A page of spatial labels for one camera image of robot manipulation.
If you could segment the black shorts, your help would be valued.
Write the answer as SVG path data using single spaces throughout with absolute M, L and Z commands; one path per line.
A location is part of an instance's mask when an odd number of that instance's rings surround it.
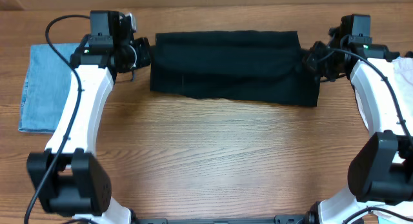
M 295 31 L 162 33 L 151 52 L 154 92 L 317 105 L 320 79 L 304 68 L 305 50 Z

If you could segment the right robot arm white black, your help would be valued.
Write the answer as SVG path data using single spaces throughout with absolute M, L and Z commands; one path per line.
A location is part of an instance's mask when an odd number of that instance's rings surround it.
M 352 14 L 314 43 L 305 66 L 329 81 L 346 77 L 370 138 L 351 161 L 347 185 L 304 215 L 276 223 L 362 223 L 367 214 L 412 222 L 412 53 L 375 45 L 370 16 Z

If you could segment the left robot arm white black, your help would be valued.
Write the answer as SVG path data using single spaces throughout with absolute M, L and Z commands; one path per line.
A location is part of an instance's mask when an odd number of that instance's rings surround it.
M 44 151 L 32 152 L 26 169 L 40 203 L 69 223 L 137 223 L 132 209 L 112 197 L 109 175 L 96 158 L 96 138 L 106 100 L 119 73 L 150 65 L 145 37 L 135 38 L 133 14 L 93 10 L 85 35 L 65 63 L 71 70 L 68 97 Z

